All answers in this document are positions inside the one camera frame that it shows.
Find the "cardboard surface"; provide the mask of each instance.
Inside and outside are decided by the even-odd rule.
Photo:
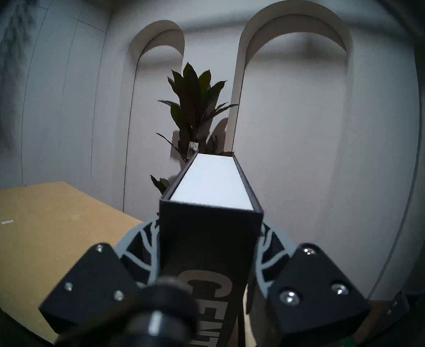
[[[53,342],[40,303],[91,245],[139,223],[64,182],[0,190],[0,307]]]

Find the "arched niche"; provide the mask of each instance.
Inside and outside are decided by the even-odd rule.
[[[154,37],[138,60],[130,111],[126,154],[123,212],[147,220],[156,216],[160,193],[150,175],[171,178],[179,172],[181,158],[156,133],[177,144],[178,128],[170,109],[159,99],[176,100],[168,83],[171,70],[182,68],[185,39],[171,29]]]
[[[181,32],[180,27],[173,21],[160,20],[153,22],[137,33],[130,42],[125,53],[119,107],[117,110],[116,142],[114,147],[114,156],[117,158],[113,162],[112,169],[112,195],[116,197],[113,206],[119,210],[123,210],[124,206],[127,142],[137,64],[140,56],[146,52],[147,49],[165,45],[167,43],[166,40],[171,41],[169,45],[183,54],[185,42],[182,43],[181,40],[179,41],[177,39],[171,40],[169,34],[160,36],[161,33],[171,30]]]
[[[259,11],[243,30],[232,103],[240,103],[253,38],[264,25],[286,15],[323,21],[340,37],[347,52],[341,138],[314,242],[365,297],[391,299],[412,266],[396,270],[395,288],[390,284],[389,289],[375,293],[390,256],[396,253],[395,241],[401,236],[413,191],[420,130],[414,46],[407,38],[348,27],[334,12],[313,2],[278,2]],[[238,112],[245,111],[244,105],[230,110],[225,150],[234,150]]]
[[[305,0],[287,0],[269,5],[266,8],[260,10],[256,15],[253,16],[251,20],[249,20],[240,37],[240,42],[238,44],[238,54],[236,58],[235,78],[233,80],[232,88],[232,104],[240,103],[241,88],[243,84],[247,57],[250,58],[252,56],[252,52],[255,53],[259,50],[259,45],[256,44],[256,46],[254,46],[254,44],[251,44],[251,41],[257,34],[258,30],[260,30],[260,28],[262,28],[264,25],[276,18],[287,15],[305,15],[326,23],[334,30],[337,36],[339,36],[337,40],[342,42],[348,54],[350,53],[352,48],[352,37],[349,28],[341,20],[341,18],[339,18],[328,8]],[[238,117],[239,108],[240,106],[238,105],[230,109],[227,134],[225,137],[225,151],[233,150],[233,140],[235,136],[236,120]]]
[[[318,18],[281,16],[256,32],[245,64],[233,150],[267,219],[315,242],[342,135],[345,45]]]

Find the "screw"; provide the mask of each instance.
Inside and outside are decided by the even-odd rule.
[[[122,293],[122,291],[116,290],[114,292],[114,299],[116,301],[122,301],[124,299],[124,294]]]
[[[349,289],[343,284],[333,284],[331,290],[337,295],[349,295]]]
[[[314,249],[312,248],[303,248],[302,251],[304,251],[306,254],[308,255],[316,255],[317,253],[315,252]]]
[[[296,292],[287,290],[280,293],[280,300],[288,306],[297,306],[299,305],[299,296],[296,294]]]

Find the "dark green leaf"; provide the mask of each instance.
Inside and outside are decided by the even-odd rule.
[[[173,89],[174,93],[180,98],[180,96],[184,93],[184,79],[179,72],[172,71],[172,76],[174,77],[175,85],[175,89]]]
[[[166,188],[168,188],[168,187],[171,185],[171,183],[169,183],[169,180],[164,179],[164,178],[160,178],[160,179],[159,179],[159,182],[160,182],[161,184],[163,184]]]
[[[175,87],[175,82],[170,77],[168,77],[168,82],[171,85],[172,90],[174,91],[174,93],[177,94],[177,88]]]
[[[177,107],[179,107],[180,108],[180,105],[178,105],[177,103],[175,103],[175,102],[171,102],[170,100],[159,100],[158,102],[161,102],[161,103],[164,103],[164,104],[167,104],[168,106],[170,106],[170,107],[172,107],[172,106],[177,106]]]
[[[180,141],[180,139],[177,141],[177,147],[179,147],[180,157],[182,158],[183,161],[186,161],[185,157],[187,156],[188,149],[185,149],[184,147],[182,147],[182,142]]]
[[[179,127],[179,129],[184,128],[187,124],[182,114],[182,110],[180,109],[180,106],[171,106],[171,117],[175,121],[175,124]]]
[[[184,83],[185,97],[184,100],[180,102],[180,105],[182,105],[182,102],[188,102],[190,103],[190,105],[187,107],[188,110],[192,108],[194,109],[194,112],[190,114],[190,118],[196,118],[198,121],[194,121],[193,123],[190,122],[190,124],[193,126],[199,123],[201,117],[203,116],[203,106],[201,103],[201,86],[199,85],[199,80],[195,70],[189,63],[187,63],[184,69]]]
[[[224,105],[226,105],[228,102],[219,104],[214,110],[216,111],[217,109],[219,109],[220,107],[223,107]]]
[[[217,152],[218,139],[217,136],[212,141],[212,153],[215,154]]]
[[[175,102],[171,102],[170,100],[159,100],[158,102],[167,104],[171,107],[171,117],[179,129],[186,126],[187,122],[183,115],[182,109],[180,108],[180,105]]]
[[[201,154],[206,153],[206,137],[202,137],[198,140],[198,152]]]
[[[218,115],[218,114],[220,114],[220,113],[222,113],[222,112],[226,111],[227,109],[234,107],[234,106],[238,106],[238,104],[230,104],[229,106],[219,108],[219,109],[215,109],[214,111],[209,113],[207,116],[203,117],[200,125],[204,124],[205,122],[207,122],[210,119],[213,119],[216,115]]]
[[[188,150],[188,144],[190,143],[190,139],[191,139],[190,133],[188,132],[188,129],[187,128],[180,129],[180,131],[179,131],[179,137],[180,137],[180,142],[181,142],[181,145],[182,145],[182,149],[185,152],[187,152],[187,150]]]
[[[222,91],[223,86],[225,85],[225,80],[222,80],[220,82],[217,82],[214,86],[209,89],[206,94],[204,95],[204,103],[209,106],[209,103],[217,98],[220,94],[220,91]]]
[[[187,76],[189,71],[194,71],[194,69],[193,69],[192,65],[187,62],[187,64],[185,65],[184,71],[183,71],[184,78]]]
[[[172,71],[175,82],[175,94],[179,97],[180,108],[187,122],[194,126],[196,125],[195,106],[190,101],[187,93],[187,84],[185,79],[175,71]]]
[[[160,191],[161,194],[164,194],[166,191],[166,187],[158,180],[155,179],[153,175],[150,175],[151,181],[153,182],[153,185],[156,186],[156,188]]]
[[[199,85],[201,86],[201,95],[204,96],[204,94],[209,89],[209,84],[211,83],[211,72],[209,70],[203,72],[199,78]]]
[[[222,155],[222,156],[233,156],[233,152],[222,152],[219,155]]]
[[[161,138],[164,138],[165,141],[167,141],[180,154],[180,156],[182,157],[183,161],[185,161],[182,153],[180,152],[180,150],[178,148],[174,147],[174,145],[170,141],[168,141],[164,136],[162,136],[161,134],[159,134],[159,133],[156,133],[156,134],[159,135]]]

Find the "wall panel seam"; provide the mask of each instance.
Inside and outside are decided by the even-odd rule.
[[[22,170],[22,128],[23,128],[23,124],[24,124],[24,109],[25,109],[25,103],[26,103],[26,91],[28,90],[29,73],[31,71],[32,60],[34,59],[35,47],[37,45],[37,40],[39,39],[40,32],[42,30],[42,26],[43,26],[43,23],[45,21],[45,17],[47,17],[47,13],[48,13],[47,8],[43,8],[43,7],[41,7],[41,8],[46,10],[46,12],[45,12],[45,15],[43,17],[42,23],[40,24],[39,32],[37,33],[37,37],[35,38],[34,48],[32,49],[31,61],[29,62],[29,67],[28,67],[28,75],[26,76],[26,84],[24,85],[24,96],[23,96],[23,99],[22,99],[22,113],[21,113],[21,184],[22,185],[24,185],[24,176],[23,176],[23,173],[22,173],[23,172],[23,170]]]

